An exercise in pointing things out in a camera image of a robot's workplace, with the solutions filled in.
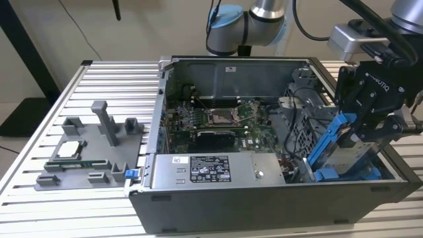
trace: wire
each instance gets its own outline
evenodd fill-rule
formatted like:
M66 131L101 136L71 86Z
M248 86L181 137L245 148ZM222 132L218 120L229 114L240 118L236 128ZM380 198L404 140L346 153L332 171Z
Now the wire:
M298 31L302 33L302 35L308 39L310 39L313 41L328 41L329 40L329 37L314 37L314 36L309 35L308 32L305 31L305 29L302 28L301 23L298 22L298 19L297 19L296 0L292 0L292 14L293 14L293 20L294 20L296 26L298 28Z
M410 114L414 113L416 109L417 109L417 104L414 104L414 106L412 107Z
M293 91L292 96L290 96L290 98L292 98L292 104L293 104L293 108L292 108L293 112L292 112L290 126L289 126L288 134L285 135L285 138L284 138L284 141L282 141L282 148L284 148L285 152L290 155L292 158L294 158L294 159L297 159L297 160L300 160L301 158L300 158L292 151L288 150L286 144L288 144L288 139L289 139L289 136L290 136L290 134L292 134L293 127L294 127L294 124L296 124L296 103L294 103L294 99L293 99L293 98L296 97L294 94L296 94L296 92L297 92L298 90L305 90L305 89L317 92L313 88L308 88L308 87L300 87L300 88L297 88L297 89Z
M200 99L194 96L194 99L197 99L197 101L200 102L200 104L202 105L202 107L205 108L206 112L209 112L209 109L205 107L204 103L200 101Z
M340 0L340 2L369 23L378 33L389 40L393 47L393 52L406 61L408 66L412 66L418 56L404 37L396 32L393 27L381 19L381 17L369 9L360 0Z
M11 150L11 149L5 148L5 147L2 147L2 146L0 146L0 149L6 150L6 151L9 151L9 152L13 152L14 154L18 154L18 153L19 153L19 152L17 152L15 150Z
M324 127L324 129L328 128L326 126L328 126L329 123L322 123L322 121L332 121L332 120L322 119L322 118L306 117L306 121L308 122L309 122L309 120L314 120L316 122L318 122L318 124Z
M61 0L57 0L57 1L58 1L58 3L59 3L61 7L63 8L63 10L65 10L65 12L66 12L69 18L71 19L71 21L73 21L73 23L74 23L74 25L75 25L75 27L77 27L77 29L78 29L78 31L79 31L79 33L81 33L84 39L85 39L85 41L86 41L86 44L89 45L92 51L93 51L94 54L97 55L98 59L102 60L101 56L98 55L98 52L94 50L94 48L92 47L90 43L88 42L86 36L85 36L84 32L81 31L81 28L78 27L78 24L75 23L75 21L74 21L71 15L69 14L67 9L66 9L63 3L61 2Z
M210 30L212 30L212 24L216 21L217 13L218 13L218 8L220 8L220 3L221 0L218 0L217 5L212 11L212 5L213 5L213 0L210 0L210 9L209 9L209 18L206 19L206 37L205 37L205 48L208 47L208 41L209 41L209 35L210 35Z
M193 86L193 84L192 83L184 83L182 84L182 86L181 86L181 88L180 88L180 100L184 100L184 89L185 89L185 87L186 86Z
M210 9L209 9L209 13L206 15L206 26L205 26L205 34L206 35L209 33L209 22L210 22L212 5L213 5L213 0L210 0Z

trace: black pole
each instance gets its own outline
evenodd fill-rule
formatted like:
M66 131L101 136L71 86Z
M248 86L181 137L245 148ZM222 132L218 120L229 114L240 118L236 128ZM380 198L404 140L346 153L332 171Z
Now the black pole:
M113 3L116 19L120 21L121 17L120 17L118 0L112 0L112 3Z
M0 0L0 27L45 95L45 98L21 101L0 126L0 136L29 137L59 96L59 90L7 0Z
M51 105L59 90L7 0L0 0L0 26Z

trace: warning label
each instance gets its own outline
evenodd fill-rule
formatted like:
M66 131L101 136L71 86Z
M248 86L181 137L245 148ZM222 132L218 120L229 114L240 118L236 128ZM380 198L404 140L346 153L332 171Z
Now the warning label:
M226 156L190 156L190 182L230 182Z

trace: aluminum extrusion table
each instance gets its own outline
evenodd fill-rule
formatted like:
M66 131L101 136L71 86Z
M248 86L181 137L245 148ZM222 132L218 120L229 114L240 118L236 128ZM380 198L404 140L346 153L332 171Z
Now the aluminum extrusion table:
M322 64L336 77L337 69L344 64L338 61L324 61ZM158 83L157 71L157 62L144 61L94 61L78 68L0 181L0 238L154 237L144 232L122 188L35 192L33 184L58 143L62 134L59 125L65 117L79 116L82 123L98 123L89 109L93 100L106 100L106 111L116 122L124 122L130 116L144 123L138 156L138 165L142 165ZM392 145L423 178L423 136L402 138ZM180 237L423 237L423 188L400 203L378 206L353 225Z

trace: sticker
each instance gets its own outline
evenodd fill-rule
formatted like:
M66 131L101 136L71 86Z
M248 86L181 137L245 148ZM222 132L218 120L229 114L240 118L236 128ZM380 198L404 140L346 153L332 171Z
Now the sticker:
M190 182L230 182L226 156L190 156Z
M189 157L186 156L173 156L172 163L173 164L186 164L189 160Z
M236 72L236 67L225 67L224 71L225 72Z

